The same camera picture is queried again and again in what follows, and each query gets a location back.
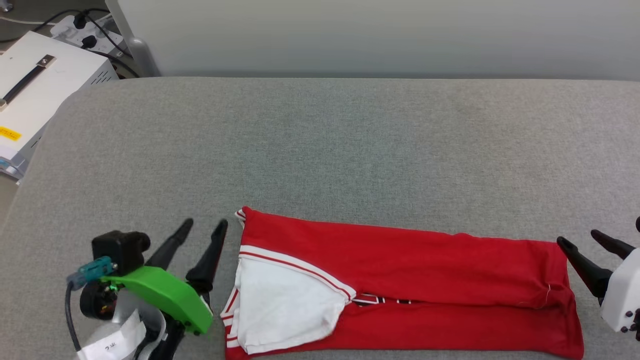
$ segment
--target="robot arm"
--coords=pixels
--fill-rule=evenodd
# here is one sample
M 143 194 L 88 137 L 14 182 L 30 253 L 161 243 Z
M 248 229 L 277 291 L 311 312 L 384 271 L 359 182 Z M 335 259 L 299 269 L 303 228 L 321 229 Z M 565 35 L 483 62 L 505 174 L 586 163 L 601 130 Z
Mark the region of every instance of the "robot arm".
M 640 231 L 640 218 L 636 220 L 636 229 Z M 640 249 L 598 230 L 592 230 L 591 236 L 623 260 L 615 271 L 600 268 L 562 236 L 557 244 L 591 294 L 598 298 L 603 320 L 615 331 L 635 331 L 636 340 L 640 341 Z

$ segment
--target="white paper label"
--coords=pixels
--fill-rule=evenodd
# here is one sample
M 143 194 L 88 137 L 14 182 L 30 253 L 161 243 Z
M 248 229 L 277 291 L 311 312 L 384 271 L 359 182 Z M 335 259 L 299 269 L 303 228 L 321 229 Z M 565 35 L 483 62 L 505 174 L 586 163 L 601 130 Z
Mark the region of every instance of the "white paper label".
M 138 310 L 125 321 L 120 330 L 85 346 L 78 352 L 78 358 L 85 360 L 122 360 L 136 350 L 144 340 L 147 328 L 140 321 Z

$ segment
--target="label on robot arm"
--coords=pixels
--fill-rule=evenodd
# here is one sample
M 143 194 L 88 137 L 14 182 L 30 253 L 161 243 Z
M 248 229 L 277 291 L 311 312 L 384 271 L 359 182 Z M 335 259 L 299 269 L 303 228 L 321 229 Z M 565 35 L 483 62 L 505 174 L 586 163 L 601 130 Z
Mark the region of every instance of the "label on robot arm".
M 138 310 L 122 324 L 120 330 L 87 345 L 77 354 L 80 360 L 123 360 L 132 355 L 144 340 L 147 328 L 140 321 Z
M 11 129 L 7 129 L 6 127 L 0 126 L 0 136 L 4 136 L 5 138 L 16 142 L 22 136 L 22 134 L 16 133 Z

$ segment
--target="floor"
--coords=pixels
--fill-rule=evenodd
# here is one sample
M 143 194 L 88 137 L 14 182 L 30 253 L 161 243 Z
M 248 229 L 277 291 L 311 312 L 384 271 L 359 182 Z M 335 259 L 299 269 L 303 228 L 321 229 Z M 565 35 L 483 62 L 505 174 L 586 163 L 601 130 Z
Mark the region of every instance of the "floor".
M 0 12 L 0 17 L 38 22 L 43 22 L 63 10 L 107 8 L 104 0 L 10 0 L 10 2 L 13 3 L 13 10 L 8 13 Z M 0 19 L 0 40 L 22 36 L 33 28 L 35 28 L 35 25 L 17 24 Z M 50 35 L 49 28 L 50 27 L 47 26 L 40 30 L 39 33 Z M 107 26 L 107 29 L 119 33 L 118 28 L 113 23 Z M 0 51 L 7 50 L 11 44 L 12 43 L 0 43 Z M 137 70 L 137 66 L 135 66 L 132 59 L 123 56 L 121 60 L 134 70 Z M 129 76 L 129 73 L 126 71 L 122 71 L 122 74 Z M 18 186 L 15 184 L 14 179 L 0 174 L 0 228 L 2 228 L 4 224 L 7 212 L 17 190 Z

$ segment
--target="red stripe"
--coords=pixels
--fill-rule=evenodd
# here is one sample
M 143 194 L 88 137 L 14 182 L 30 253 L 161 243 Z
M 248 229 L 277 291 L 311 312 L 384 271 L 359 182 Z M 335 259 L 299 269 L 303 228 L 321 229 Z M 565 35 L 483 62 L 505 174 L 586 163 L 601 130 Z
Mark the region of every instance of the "red stripe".
M 225 311 L 226 313 L 228 313 L 229 311 L 231 311 L 231 305 L 234 304 L 234 301 L 236 301 L 236 296 L 238 296 L 238 289 L 236 289 L 236 292 L 234 293 L 234 297 L 231 298 L 231 302 L 229 303 L 229 307 L 227 308 L 227 310 Z
M 320 275 L 319 273 L 317 273 L 317 272 L 315 272 L 315 271 L 311 271 L 311 270 L 309 270 L 309 269 L 303 268 L 302 266 L 299 266 L 299 265 L 296 265 L 296 264 L 292 264 L 292 263 L 288 263 L 288 262 L 283 261 L 283 260 L 270 258 L 270 257 L 268 257 L 268 256 L 264 256 L 264 255 L 254 254 L 254 253 L 252 253 L 252 252 L 241 251 L 241 252 L 240 252 L 240 255 L 242 255 L 242 254 L 244 254 L 244 255 L 251 255 L 251 256 L 255 256 L 256 258 L 262 258 L 262 259 L 267 259 L 267 260 L 271 260 L 271 261 L 276 261 L 277 263 L 286 264 L 286 265 L 289 265 L 289 266 L 293 266 L 294 268 L 299 268 L 300 270 L 304 270 L 304 271 L 306 271 L 306 272 L 310 272 L 311 274 L 314 274 L 314 275 L 316 275 L 316 276 L 318 276 L 318 277 L 321 277 L 322 279 L 324 279 L 324 281 L 326 281 L 326 282 L 328 282 L 329 284 L 331 284 L 334 288 L 336 288 L 336 289 L 338 289 L 338 290 L 342 291 L 343 293 L 347 294 L 347 298 L 349 299 L 349 301 L 351 301 L 351 295 L 350 295 L 350 294 L 349 294 L 345 289 L 342 289 L 342 288 L 337 287 L 334 283 L 332 283 L 331 281 L 329 281 L 329 279 L 325 278 L 324 276 Z

